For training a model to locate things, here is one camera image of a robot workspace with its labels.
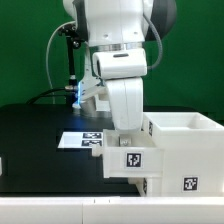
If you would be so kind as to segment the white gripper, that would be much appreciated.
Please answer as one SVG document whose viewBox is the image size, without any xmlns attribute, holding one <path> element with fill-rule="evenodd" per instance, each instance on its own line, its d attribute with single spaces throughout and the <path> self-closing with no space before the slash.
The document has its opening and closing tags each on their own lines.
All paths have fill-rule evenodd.
<svg viewBox="0 0 224 224">
<path fill-rule="evenodd" d="M 143 122 L 142 78 L 108 80 L 106 89 L 115 129 L 118 132 L 139 131 Z M 130 146 L 130 135 L 120 134 L 119 145 Z"/>
</svg>

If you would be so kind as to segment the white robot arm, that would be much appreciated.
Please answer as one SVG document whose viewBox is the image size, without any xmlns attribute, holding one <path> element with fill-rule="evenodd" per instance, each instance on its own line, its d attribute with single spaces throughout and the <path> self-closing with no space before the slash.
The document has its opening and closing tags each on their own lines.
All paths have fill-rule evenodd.
<svg viewBox="0 0 224 224">
<path fill-rule="evenodd" d="M 143 122 L 143 81 L 149 65 L 143 43 L 159 42 L 177 16 L 175 0 L 63 0 L 75 31 L 86 44 L 81 107 L 94 102 L 96 113 L 110 113 L 118 144 L 129 146 Z"/>
</svg>

